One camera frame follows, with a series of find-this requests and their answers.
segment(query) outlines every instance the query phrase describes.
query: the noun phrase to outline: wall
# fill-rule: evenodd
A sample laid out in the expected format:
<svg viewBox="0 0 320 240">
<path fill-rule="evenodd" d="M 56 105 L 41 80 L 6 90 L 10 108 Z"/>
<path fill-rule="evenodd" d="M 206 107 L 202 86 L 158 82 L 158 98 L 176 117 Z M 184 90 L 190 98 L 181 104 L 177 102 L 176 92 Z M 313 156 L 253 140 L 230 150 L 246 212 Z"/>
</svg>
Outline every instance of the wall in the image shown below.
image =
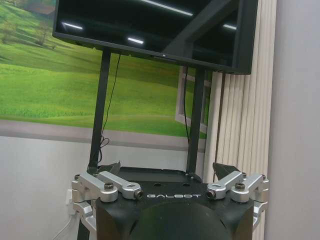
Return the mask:
<svg viewBox="0 0 320 240">
<path fill-rule="evenodd" d="M 68 222 L 66 191 L 88 164 L 88 143 L 0 136 L 0 233 L 6 240 L 51 240 Z M 185 151 L 109 145 L 106 164 L 184 170 Z M 204 153 L 197 170 L 202 172 Z M 61 239 L 75 240 L 73 221 Z"/>
<path fill-rule="evenodd" d="M 319 10 L 277 1 L 266 240 L 320 239 Z"/>
</svg>

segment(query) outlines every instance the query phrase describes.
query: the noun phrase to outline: screen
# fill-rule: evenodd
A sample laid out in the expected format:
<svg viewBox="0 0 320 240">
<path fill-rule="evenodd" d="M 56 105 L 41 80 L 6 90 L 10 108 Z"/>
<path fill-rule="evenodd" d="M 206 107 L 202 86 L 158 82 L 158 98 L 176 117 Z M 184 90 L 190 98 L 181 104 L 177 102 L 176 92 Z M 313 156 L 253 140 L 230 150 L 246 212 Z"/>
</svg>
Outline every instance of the screen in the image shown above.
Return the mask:
<svg viewBox="0 0 320 240">
<path fill-rule="evenodd" d="M 59 0 L 55 31 L 234 67 L 239 2 Z"/>
</svg>

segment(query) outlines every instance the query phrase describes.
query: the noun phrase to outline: screw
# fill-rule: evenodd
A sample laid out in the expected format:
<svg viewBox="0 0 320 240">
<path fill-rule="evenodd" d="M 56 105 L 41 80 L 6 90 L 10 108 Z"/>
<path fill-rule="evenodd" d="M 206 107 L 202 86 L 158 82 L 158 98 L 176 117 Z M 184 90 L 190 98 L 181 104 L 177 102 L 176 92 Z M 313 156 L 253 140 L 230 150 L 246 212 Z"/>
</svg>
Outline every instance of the screw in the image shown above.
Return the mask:
<svg viewBox="0 0 320 240">
<path fill-rule="evenodd" d="M 134 193 L 135 199 L 140 200 L 140 199 L 142 199 L 143 196 L 144 196 L 144 191 L 142 191 L 142 190 L 137 191 L 137 192 Z"/>
<path fill-rule="evenodd" d="M 246 185 L 244 185 L 243 183 L 241 182 L 238 182 L 236 185 L 235 185 L 235 189 L 239 190 L 239 191 L 243 191 L 245 190 L 246 188 Z"/>
<path fill-rule="evenodd" d="M 216 193 L 214 191 L 206 191 L 206 197 L 208 199 L 215 199 L 216 198 Z"/>
<path fill-rule="evenodd" d="M 112 182 L 108 182 L 104 184 L 104 190 L 112 190 L 114 189 L 114 184 Z"/>
</svg>

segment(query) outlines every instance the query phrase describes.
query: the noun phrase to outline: meadow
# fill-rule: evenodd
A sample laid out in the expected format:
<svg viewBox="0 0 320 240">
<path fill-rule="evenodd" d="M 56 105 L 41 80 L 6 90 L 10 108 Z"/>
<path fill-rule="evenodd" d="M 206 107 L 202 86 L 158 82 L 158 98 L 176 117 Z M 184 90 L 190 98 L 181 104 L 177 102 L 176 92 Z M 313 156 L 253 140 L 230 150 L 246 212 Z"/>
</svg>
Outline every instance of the meadow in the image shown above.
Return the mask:
<svg viewBox="0 0 320 240">
<path fill-rule="evenodd" d="M 0 40 L 0 119 L 91 128 L 102 52 L 53 38 L 52 21 L 0 3 L 0 39 L 5 23 L 15 27 Z M 43 45 L 36 44 L 41 23 L 50 26 Z M 107 102 L 117 59 L 112 54 Z M 175 121 L 178 78 L 179 66 L 121 56 L 107 129 L 184 137 Z M 189 82 L 188 116 L 193 87 Z"/>
</svg>

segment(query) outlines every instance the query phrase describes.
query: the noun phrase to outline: monitor stand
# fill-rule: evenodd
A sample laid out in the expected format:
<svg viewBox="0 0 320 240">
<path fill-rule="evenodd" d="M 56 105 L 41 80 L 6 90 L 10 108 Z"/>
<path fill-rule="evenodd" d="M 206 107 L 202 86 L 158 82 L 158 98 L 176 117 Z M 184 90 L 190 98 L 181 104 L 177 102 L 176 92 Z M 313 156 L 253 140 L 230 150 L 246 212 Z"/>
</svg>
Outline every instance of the monitor stand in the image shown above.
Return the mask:
<svg viewBox="0 0 320 240">
<path fill-rule="evenodd" d="M 101 133 L 104 123 L 105 103 L 107 97 L 107 85 L 111 61 L 111 51 L 104 49 L 102 51 L 100 76 L 96 97 L 95 114 L 93 122 L 90 158 L 87 172 L 93 174 L 98 170 L 99 147 L 101 144 Z M 203 106 L 203 94 L 205 87 L 206 70 L 197 68 L 195 71 L 195 82 L 193 90 L 193 104 L 190 125 L 190 141 L 188 146 L 188 155 L 186 163 L 186 173 L 196 175 L 198 144 L 200 135 L 201 113 Z M 89 231 L 79 223 L 77 240 L 89 240 Z"/>
</svg>

